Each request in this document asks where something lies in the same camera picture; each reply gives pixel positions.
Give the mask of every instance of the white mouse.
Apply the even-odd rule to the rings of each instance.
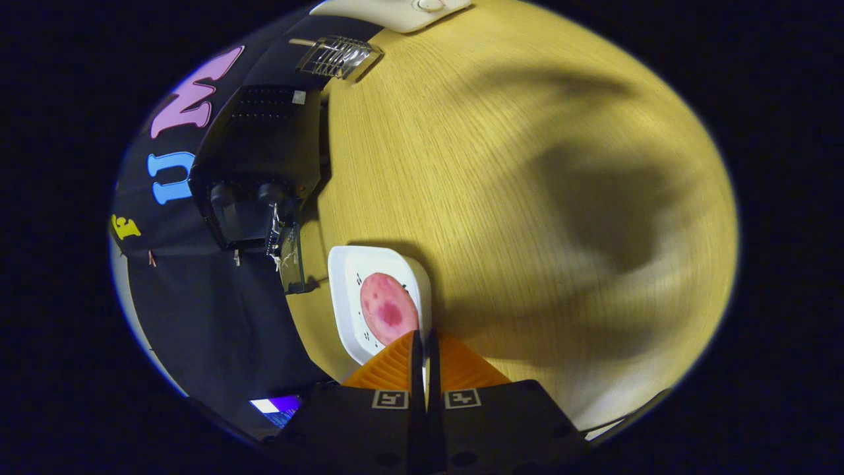
[[[327,0],[312,15],[360,19],[409,33],[472,4],[472,0]]]

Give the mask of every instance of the black fabric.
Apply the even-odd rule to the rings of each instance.
[[[128,260],[135,309],[173,379],[247,431],[272,428],[250,399],[328,380],[307,356],[272,260],[232,253]]]
[[[140,231],[120,239],[111,228],[127,256],[135,309],[151,347],[188,395],[251,434],[273,425],[250,399],[281,395],[329,378],[302,346],[274,262],[262,254],[242,254],[241,266],[235,267],[233,254],[220,251],[192,197],[163,205],[156,201],[153,183],[184,180],[184,169],[163,169],[151,177],[147,162],[150,154],[195,155],[216,114],[243,84],[322,88],[326,79],[295,72],[307,47],[290,45],[289,38],[344,35],[366,41],[381,30],[355,19],[309,17],[312,7],[208,57],[246,45],[224,76],[200,81],[216,89],[204,99],[211,103],[205,127],[165,128],[152,139],[152,121],[172,97],[163,99],[128,148],[112,206],[112,219],[119,225],[131,219]],[[149,265],[149,251],[155,267]]]
[[[112,206],[113,219],[117,220],[117,224],[112,224],[110,230],[124,254],[143,257],[149,250],[159,256],[219,252],[219,245],[214,241],[192,197],[168,200],[161,205],[153,195],[153,183],[180,182],[187,179],[187,171],[181,167],[171,167],[150,176],[148,157],[178,152],[196,155],[210,124],[241,85],[324,87],[327,79],[295,72],[296,64],[308,48],[290,45],[290,38],[315,41],[325,35],[342,35],[368,41],[381,30],[381,26],[357,19],[308,16],[307,12],[312,7],[301,8],[208,56],[207,61],[210,61],[238,46],[245,46],[221,78],[198,81],[202,85],[212,85],[215,89],[213,94],[192,106],[198,106],[202,101],[210,102],[211,113],[205,126],[187,124],[165,128],[152,138],[150,128],[153,119],[173,101],[173,95],[163,98],[149,114],[123,158]],[[115,226],[123,225],[125,220],[132,220],[140,234],[121,238]]]

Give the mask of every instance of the light wood tabletop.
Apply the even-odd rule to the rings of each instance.
[[[653,72],[528,3],[476,0],[333,79],[331,174],[301,230],[290,295],[308,354],[344,380],[327,254],[418,260],[434,327],[513,380],[537,379],[581,429],[675,385],[713,337],[738,258],[712,138]]]

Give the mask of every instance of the letter m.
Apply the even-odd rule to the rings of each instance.
[[[153,119],[149,135],[154,139],[165,128],[188,123],[199,128],[208,125],[208,120],[211,118],[211,103],[204,101],[198,106],[194,105],[211,96],[216,88],[211,85],[197,84],[197,81],[202,79],[215,81],[222,78],[241,55],[243,48],[244,46],[238,46],[222,56],[217,56],[182,81],[173,91],[172,95],[176,98]]]

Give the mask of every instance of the cable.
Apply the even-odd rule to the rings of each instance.
[[[656,402],[662,400],[662,397],[660,397],[660,396],[666,396],[670,389],[671,388],[666,388],[664,390],[659,391],[654,397],[652,397],[650,400],[648,400],[648,402],[646,402],[644,405],[642,405],[641,407],[639,407],[638,409],[636,409],[633,412],[629,412],[629,413],[625,414],[624,416],[621,416],[620,418],[615,418],[615,419],[613,419],[609,422],[597,425],[595,427],[591,427],[589,429],[583,429],[583,430],[578,431],[578,432],[580,432],[583,435],[586,435],[586,434],[589,434],[590,432],[596,431],[598,429],[603,429],[603,428],[607,427],[608,425],[612,425],[612,424],[617,423],[619,421],[623,421],[623,420],[627,419],[628,417],[633,416],[636,413],[642,412],[644,409],[651,407],[653,403],[656,403]]]
[[[593,449],[598,447],[599,445],[603,444],[607,440],[610,440],[613,436],[617,433],[624,430],[627,426],[634,423],[638,420],[645,412],[649,411],[651,408],[655,407],[659,402],[665,399],[668,394],[671,392],[671,388],[666,388],[664,390],[659,391],[654,397],[651,398],[650,401],[646,402],[644,406],[639,407],[634,412],[626,415],[624,417],[625,421],[613,426],[610,430],[600,434],[598,437],[589,441],[589,446]]]
[[[618,421],[623,421],[623,420],[627,419],[628,417],[630,417],[630,416],[632,416],[633,414],[635,414],[635,413],[636,413],[636,411],[638,411],[638,410],[639,410],[639,409],[636,409],[635,411],[633,411],[633,412],[631,412],[631,413],[629,413],[629,414],[625,414],[624,416],[621,416],[620,418],[613,419],[613,420],[609,421],[608,423],[603,423],[603,424],[601,424],[601,425],[596,425],[595,427],[591,427],[591,428],[589,428],[589,429],[583,429],[583,430],[581,430],[581,431],[580,431],[580,433],[581,433],[581,434],[586,435],[586,434],[589,434],[590,432],[596,431],[596,430],[598,430],[598,429],[603,429],[603,428],[607,427],[608,425],[612,425],[612,424],[614,424],[614,423],[617,423]]]

